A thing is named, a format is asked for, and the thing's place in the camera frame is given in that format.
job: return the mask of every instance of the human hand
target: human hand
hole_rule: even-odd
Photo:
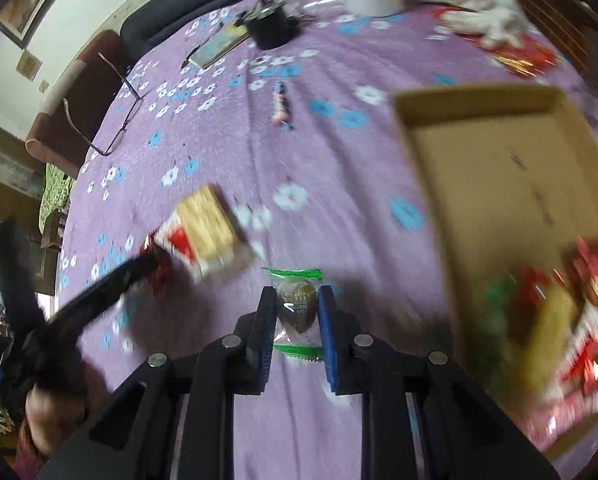
[[[26,419],[36,448],[45,456],[54,453],[86,418],[95,413],[108,397],[108,389],[101,373],[87,363],[83,372],[88,398],[48,392],[37,384],[26,398]]]

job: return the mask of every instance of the chair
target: chair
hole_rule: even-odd
[[[30,155],[54,164],[73,178],[77,178],[85,161],[89,148],[86,141],[94,139],[123,82],[99,53],[119,73],[126,72],[128,53],[119,35],[112,30],[99,33],[63,71],[26,139]],[[64,99],[69,102],[72,121],[86,139],[70,125]]]

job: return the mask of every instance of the wall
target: wall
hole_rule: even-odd
[[[43,63],[34,81],[15,71],[21,49],[0,32],[0,127],[25,139],[47,94],[38,89],[41,81],[53,85],[83,45],[127,1],[55,0],[28,46]]]

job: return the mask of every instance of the plastic bag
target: plastic bag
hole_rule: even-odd
[[[317,290],[323,274],[319,269],[266,269],[277,290],[275,348],[284,354],[312,361],[323,360],[317,322]]]

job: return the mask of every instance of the candy bar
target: candy bar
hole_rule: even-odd
[[[209,186],[177,204],[154,242],[185,263],[195,283],[231,264],[241,245]]]

